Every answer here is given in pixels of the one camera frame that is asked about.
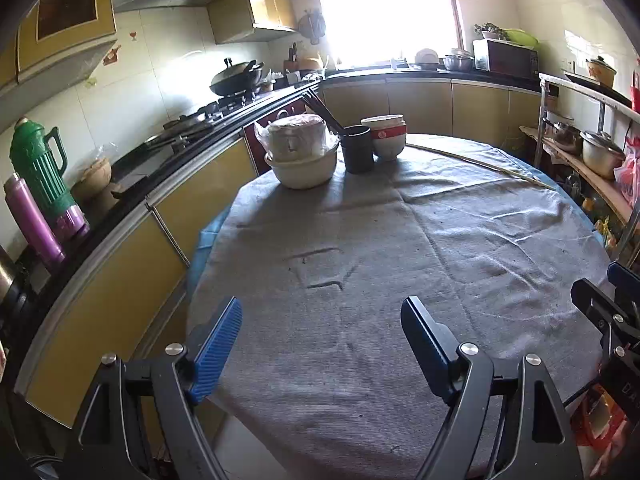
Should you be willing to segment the microwave oven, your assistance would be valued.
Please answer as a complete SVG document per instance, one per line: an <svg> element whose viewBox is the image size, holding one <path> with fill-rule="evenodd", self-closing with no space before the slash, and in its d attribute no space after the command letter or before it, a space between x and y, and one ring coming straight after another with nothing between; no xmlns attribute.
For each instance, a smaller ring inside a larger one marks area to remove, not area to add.
<svg viewBox="0 0 640 480"><path fill-rule="evenodd" d="M477 70L529 80L538 78L538 53L534 49L482 39L473 41L473 53Z"/></svg>

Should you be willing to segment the red plastic trash basket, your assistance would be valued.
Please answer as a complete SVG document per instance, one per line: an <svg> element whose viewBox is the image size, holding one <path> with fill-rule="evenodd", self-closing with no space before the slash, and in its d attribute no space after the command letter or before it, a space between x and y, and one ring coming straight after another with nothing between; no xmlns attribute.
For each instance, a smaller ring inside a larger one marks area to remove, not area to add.
<svg viewBox="0 0 640 480"><path fill-rule="evenodd" d="M622 456L634 425L600 385L591 386L577 402L570 426L586 479L603 479Z"/></svg>

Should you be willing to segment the yellow lower cabinets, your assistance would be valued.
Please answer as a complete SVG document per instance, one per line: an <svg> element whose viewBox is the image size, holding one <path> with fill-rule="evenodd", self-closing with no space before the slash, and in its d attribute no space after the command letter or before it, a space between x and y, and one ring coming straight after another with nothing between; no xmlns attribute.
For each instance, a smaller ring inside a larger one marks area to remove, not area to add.
<svg viewBox="0 0 640 480"><path fill-rule="evenodd" d="M401 114L413 133L521 147L538 120L537 81L491 73L351 73L319 86L334 117ZM63 425L79 408L103 351L132 356L152 337L160 312L186 275L198 233L265 166L247 129L299 104L287 88L224 118L203 140L134 182L67 257L38 296L38 330L18 369L15 392Z"/></svg>

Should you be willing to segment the metal kitchen shelf rack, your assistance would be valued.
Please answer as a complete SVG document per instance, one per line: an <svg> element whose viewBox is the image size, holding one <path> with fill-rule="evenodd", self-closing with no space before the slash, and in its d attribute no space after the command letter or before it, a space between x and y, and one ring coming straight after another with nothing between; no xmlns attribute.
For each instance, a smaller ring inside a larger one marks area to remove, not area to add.
<svg viewBox="0 0 640 480"><path fill-rule="evenodd" d="M639 114L630 107L630 102L611 88L587 77L566 73L561 77L541 73L540 109L538 126L523 127L521 132L536 141L534 166L541 167L544 150L563 164L570 166L594 189L608 205L623 226L622 234L610 247L612 258L625 266L631 266L639 255L639 206L631 205L614 182L615 170L623 166L626 153L614 143L612 136L604 131L604 120L608 110L628 119L628 128L639 123ZM547 129L555 125L549 119L552 90L565 89L592 99L599 104L597 130L581 131L572 145L564 144L549 136Z"/></svg>

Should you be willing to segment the yellow pot with lid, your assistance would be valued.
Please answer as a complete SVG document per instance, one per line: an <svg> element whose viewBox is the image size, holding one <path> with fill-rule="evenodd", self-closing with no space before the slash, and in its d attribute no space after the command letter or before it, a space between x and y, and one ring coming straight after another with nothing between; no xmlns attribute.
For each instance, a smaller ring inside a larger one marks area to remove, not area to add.
<svg viewBox="0 0 640 480"><path fill-rule="evenodd" d="M589 76L606 88L612 88L617 74L616 69L605 62L601 55L586 61Z"/></svg>

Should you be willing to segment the large white basin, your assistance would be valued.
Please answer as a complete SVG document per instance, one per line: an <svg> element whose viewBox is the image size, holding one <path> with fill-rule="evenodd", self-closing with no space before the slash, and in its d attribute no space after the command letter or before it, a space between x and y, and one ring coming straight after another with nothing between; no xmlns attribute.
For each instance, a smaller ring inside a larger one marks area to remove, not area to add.
<svg viewBox="0 0 640 480"><path fill-rule="evenodd" d="M278 181L291 190L308 190L328 182L337 165L337 148L340 142L335 140L321 156L277 162L270 154L265 154L265 162L271 168Z"/></svg>

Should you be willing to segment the stacked red white bowls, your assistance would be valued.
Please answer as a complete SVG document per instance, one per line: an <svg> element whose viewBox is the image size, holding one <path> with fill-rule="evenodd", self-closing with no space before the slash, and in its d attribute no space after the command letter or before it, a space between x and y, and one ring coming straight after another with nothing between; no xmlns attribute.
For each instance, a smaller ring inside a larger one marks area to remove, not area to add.
<svg viewBox="0 0 640 480"><path fill-rule="evenodd" d="M401 114L362 118L360 125L370 130L373 151L379 159L393 160L404 150L408 127Z"/></svg>

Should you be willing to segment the brown clay pot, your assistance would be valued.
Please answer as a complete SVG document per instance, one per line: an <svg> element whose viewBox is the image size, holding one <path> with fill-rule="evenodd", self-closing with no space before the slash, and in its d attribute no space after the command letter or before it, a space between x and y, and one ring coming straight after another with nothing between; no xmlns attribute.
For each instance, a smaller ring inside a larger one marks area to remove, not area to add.
<svg viewBox="0 0 640 480"><path fill-rule="evenodd" d="M111 163L106 157L101 157L84 170L70 192L78 204L83 204L101 193L111 182L111 177Z"/></svg>

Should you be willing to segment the black wok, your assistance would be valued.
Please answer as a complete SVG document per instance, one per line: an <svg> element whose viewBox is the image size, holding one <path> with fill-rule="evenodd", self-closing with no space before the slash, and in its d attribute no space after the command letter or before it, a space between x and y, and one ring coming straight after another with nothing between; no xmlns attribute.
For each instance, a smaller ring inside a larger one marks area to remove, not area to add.
<svg viewBox="0 0 640 480"><path fill-rule="evenodd" d="M253 94L262 80L263 62L251 60L234 64L231 58L224 59L224 70L214 76L209 90L216 96L235 96L239 93Z"/></svg>

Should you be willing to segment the purple thermos bottle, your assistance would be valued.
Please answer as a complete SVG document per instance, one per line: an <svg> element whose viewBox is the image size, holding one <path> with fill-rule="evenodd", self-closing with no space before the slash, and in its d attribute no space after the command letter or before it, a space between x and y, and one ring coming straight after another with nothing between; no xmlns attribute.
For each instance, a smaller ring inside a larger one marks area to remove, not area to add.
<svg viewBox="0 0 640 480"><path fill-rule="evenodd" d="M53 273L63 262L65 255L32 197L26 181L14 172L4 182L3 188L6 204L26 242L34 248L48 272Z"/></svg>

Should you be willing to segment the bagged white bowls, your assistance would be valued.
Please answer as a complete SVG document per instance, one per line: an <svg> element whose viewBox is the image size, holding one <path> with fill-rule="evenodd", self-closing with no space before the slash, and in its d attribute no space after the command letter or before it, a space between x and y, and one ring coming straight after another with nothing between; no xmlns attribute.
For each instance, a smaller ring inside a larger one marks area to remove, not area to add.
<svg viewBox="0 0 640 480"><path fill-rule="evenodd" d="M257 124L255 136L275 162L317 158L333 146L326 122L316 114L282 117L267 127Z"/></svg>

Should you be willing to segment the black chopstick holder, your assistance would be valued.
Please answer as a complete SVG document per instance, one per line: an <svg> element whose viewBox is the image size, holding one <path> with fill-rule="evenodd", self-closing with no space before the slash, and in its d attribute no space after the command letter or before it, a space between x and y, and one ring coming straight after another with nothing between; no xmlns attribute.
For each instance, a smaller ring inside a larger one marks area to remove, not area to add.
<svg viewBox="0 0 640 480"><path fill-rule="evenodd" d="M341 136L341 148L346 170L350 174L365 174L373 170L373 144L368 127L345 127Z"/></svg>

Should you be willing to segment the green thermos jug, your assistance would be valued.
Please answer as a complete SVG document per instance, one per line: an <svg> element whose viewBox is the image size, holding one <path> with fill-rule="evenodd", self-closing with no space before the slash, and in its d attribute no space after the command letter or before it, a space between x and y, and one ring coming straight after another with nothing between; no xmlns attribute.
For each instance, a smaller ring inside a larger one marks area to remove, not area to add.
<svg viewBox="0 0 640 480"><path fill-rule="evenodd" d="M63 179L67 156L58 127L45 132L38 122L20 118L14 126L10 161L60 243L88 233L86 217Z"/></svg>

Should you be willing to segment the grey tablecloth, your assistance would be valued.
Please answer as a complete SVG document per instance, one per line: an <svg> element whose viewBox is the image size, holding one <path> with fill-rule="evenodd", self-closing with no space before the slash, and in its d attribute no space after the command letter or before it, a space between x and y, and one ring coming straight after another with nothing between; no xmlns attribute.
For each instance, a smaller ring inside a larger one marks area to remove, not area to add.
<svg viewBox="0 0 640 480"><path fill-rule="evenodd" d="M534 352L561 396L596 374L599 333L573 306L606 254L559 191L407 148L367 174L337 168L296 192L243 186L213 244L188 322L226 297L243 323L213 401L294 479L411 479L446 414L400 325L416 296L490 356Z"/></svg>

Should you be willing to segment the steel pot on shelf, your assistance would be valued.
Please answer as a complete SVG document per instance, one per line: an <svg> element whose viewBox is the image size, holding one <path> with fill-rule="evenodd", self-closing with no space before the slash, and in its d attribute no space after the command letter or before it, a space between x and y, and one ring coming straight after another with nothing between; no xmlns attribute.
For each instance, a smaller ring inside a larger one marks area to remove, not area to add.
<svg viewBox="0 0 640 480"><path fill-rule="evenodd" d="M606 180L614 179L614 170L625 161L624 152L599 133L582 131L582 159L586 166Z"/></svg>

